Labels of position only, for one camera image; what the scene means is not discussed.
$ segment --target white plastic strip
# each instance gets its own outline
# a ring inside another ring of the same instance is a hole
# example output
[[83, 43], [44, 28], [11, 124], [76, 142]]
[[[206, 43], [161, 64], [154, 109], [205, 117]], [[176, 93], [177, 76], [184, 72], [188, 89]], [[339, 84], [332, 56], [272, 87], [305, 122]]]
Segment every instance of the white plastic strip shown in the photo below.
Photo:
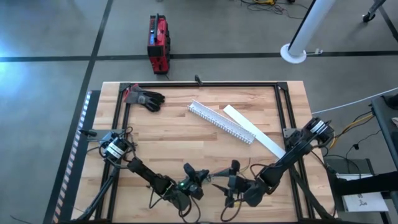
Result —
[[212, 109], [202, 105], [201, 103], [193, 100], [192, 104], [188, 106], [188, 110], [209, 121], [215, 126], [221, 128], [227, 133], [232, 134], [245, 143], [252, 144], [254, 141], [254, 134], [250, 133], [240, 125], [225, 118], [223, 115], [213, 111]]
[[268, 150], [270, 150], [279, 159], [286, 153], [282, 148], [280, 148], [272, 139], [266, 136], [260, 129], [255, 127], [248, 119], [241, 115], [235, 108], [228, 105], [224, 108], [224, 112], [228, 114], [232, 119], [240, 124], [244, 129], [250, 131], [256, 135], [256, 139], [261, 142]]

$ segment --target black metal frame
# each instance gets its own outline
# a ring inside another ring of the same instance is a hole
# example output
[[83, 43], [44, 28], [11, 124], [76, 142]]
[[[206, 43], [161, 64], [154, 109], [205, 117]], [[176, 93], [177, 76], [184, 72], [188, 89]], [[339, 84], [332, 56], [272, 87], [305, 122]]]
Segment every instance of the black metal frame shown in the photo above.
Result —
[[[115, 109], [115, 114], [113, 118], [113, 124], [112, 128], [116, 129], [118, 125], [118, 120], [119, 120], [119, 115], [120, 115], [120, 107], [122, 103], [122, 97], [124, 90], [130, 85], [130, 83], [121, 83], [119, 86], [119, 93], [118, 93], [118, 101], [116, 103], [116, 109]], [[196, 82], [181, 82], [181, 83], [169, 83], [169, 82], [162, 82], [162, 83], [140, 83], [141, 87], [198, 87], [198, 83]], [[290, 95], [289, 95], [289, 88], [286, 82], [203, 82], [200, 84], [200, 86], [203, 87], [222, 87], [222, 86], [268, 86], [268, 87], [273, 87], [275, 91], [275, 98], [277, 102], [277, 109], [279, 113], [279, 119], [280, 119], [280, 126], [281, 130], [286, 128], [286, 122], [285, 122], [285, 116], [284, 116], [284, 111], [282, 107], [282, 100], [280, 98], [280, 91], [284, 93], [285, 100], [286, 100], [286, 108], [289, 116], [289, 121], [290, 121], [290, 127], [291, 128], [296, 128], [295, 124], [295, 118], [294, 118], [294, 112], [293, 112], [293, 107], [292, 107], [292, 102], [290, 100]], [[124, 116], [123, 116], [123, 125], [122, 128], [125, 129], [127, 128], [128, 124], [128, 117], [129, 117], [129, 112], [130, 112], [130, 105], [126, 105], [126, 109], [124, 111]], [[303, 160], [300, 159], [298, 161], [298, 167], [300, 170], [300, 175], [303, 178], [303, 181], [308, 185], [308, 180], [307, 180], [307, 174], [305, 171], [305, 166], [303, 163]], [[103, 181], [101, 183], [101, 186], [103, 185], [104, 181], [107, 179], [109, 173], [109, 164], [105, 164], [104, 166], [104, 171], [103, 171]], [[115, 179], [115, 182], [113, 183], [112, 186], [112, 191], [110, 195], [110, 200], [109, 200], [109, 207], [108, 207], [108, 213], [106, 218], [108, 220], [112, 220], [113, 217], [113, 212], [114, 212], [114, 205], [116, 202], [116, 193], [117, 193], [117, 186], [118, 186], [118, 177], [119, 174], [117, 174], [117, 178]], [[303, 211], [301, 207], [301, 201], [299, 197], [299, 191], [297, 188], [297, 184], [294, 181], [293, 177], [290, 176], [290, 181], [292, 183], [292, 191], [293, 191], [293, 198], [294, 198], [294, 204], [295, 204], [295, 210], [296, 210], [296, 215], [297, 219], [303, 218]], [[308, 198], [305, 197], [306, 205], [307, 205], [307, 210], [308, 210], [308, 216], [309, 218], [315, 218], [315, 214], [313, 211], [313, 207], [310, 204]], [[103, 201], [100, 202], [95, 218], [98, 219], [102, 215], [102, 210], [103, 210]]]

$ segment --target white cable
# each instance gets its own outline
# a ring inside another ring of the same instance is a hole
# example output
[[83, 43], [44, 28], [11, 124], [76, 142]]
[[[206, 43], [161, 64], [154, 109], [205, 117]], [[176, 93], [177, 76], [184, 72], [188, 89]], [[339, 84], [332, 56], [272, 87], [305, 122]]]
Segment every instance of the white cable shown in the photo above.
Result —
[[345, 107], [345, 106], [353, 105], [353, 104], [355, 104], [355, 103], [359, 103], [359, 102], [362, 102], [362, 101], [364, 101], [364, 100], [368, 100], [368, 99], [373, 98], [373, 97], [375, 97], [375, 96], [380, 96], [380, 95], [383, 95], [383, 94], [385, 94], [385, 93], [389, 93], [389, 92], [394, 91], [394, 90], [398, 90], [398, 87], [397, 87], [397, 88], [393, 88], [393, 89], [391, 89], [391, 90], [384, 91], [384, 92], [382, 92], [382, 93], [375, 94], [375, 95], [373, 95], [373, 96], [368, 96], [368, 97], [366, 97], [366, 98], [363, 98], [362, 100], [357, 100], [357, 101], [354, 101], [354, 102], [351, 102], [351, 103], [347, 103], [347, 104], [344, 104], [344, 105], [341, 105], [341, 106], [336, 106], [336, 107], [334, 107], [334, 108], [329, 108], [329, 109], [326, 109], [326, 110], [317, 111], [317, 112], [314, 112], [314, 113], [312, 113], [312, 114], [323, 113], [323, 112], [326, 112], [326, 111], [331, 111], [331, 110], [335, 110], [335, 109], [338, 109], [338, 108], [343, 108], [343, 107]]

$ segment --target concrete floor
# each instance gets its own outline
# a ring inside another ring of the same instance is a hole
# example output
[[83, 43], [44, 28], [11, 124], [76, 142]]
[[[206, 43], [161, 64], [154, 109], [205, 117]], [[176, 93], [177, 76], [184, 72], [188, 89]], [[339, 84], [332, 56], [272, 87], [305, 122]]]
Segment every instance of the concrete floor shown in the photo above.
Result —
[[[310, 0], [297, 0], [309, 6]], [[0, 2], [2, 57], [90, 56], [107, 0]], [[373, 0], [337, 0], [308, 51], [398, 50], [379, 12], [361, 23]], [[300, 6], [283, 7], [303, 17]], [[384, 8], [398, 26], [398, 2]], [[234, 0], [114, 0], [98, 55], [146, 54], [149, 15], [165, 14], [172, 54], [278, 52], [301, 20], [253, 12]], [[312, 111], [324, 110], [397, 87], [398, 56], [311, 57], [291, 65], [279, 57], [172, 60], [172, 80], [303, 80]], [[41, 223], [72, 120], [88, 61], [0, 62], [0, 221], [10, 215]], [[148, 60], [96, 62], [88, 85], [105, 81], [166, 80]], [[369, 102], [319, 114], [341, 131]], [[359, 139], [378, 130], [376, 120], [344, 135], [332, 153], [344, 156]], [[360, 145], [351, 158], [370, 158], [376, 172], [395, 170], [381, 134]], [[391, 212], [397, 223], [397, 215]], [[345, 220], [380, 223], [376, 213], [339, 213]]]

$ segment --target caster wheel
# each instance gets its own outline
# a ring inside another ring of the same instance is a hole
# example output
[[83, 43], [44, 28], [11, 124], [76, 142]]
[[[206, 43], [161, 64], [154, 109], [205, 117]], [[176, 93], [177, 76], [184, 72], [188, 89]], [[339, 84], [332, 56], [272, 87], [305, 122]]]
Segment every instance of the caster wheel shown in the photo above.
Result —
[[375, 16], [376, 16], [376, 15], [373, 14], [373, 16], [371, 17], [371, 14], [370, 14], [370, 13], [367, 13], [366, 15], [362, 16], [362, 20], [363, 20], [363, 22], [369, 22], [369, 21], [371, 21], [372, 19], [374, 19]]

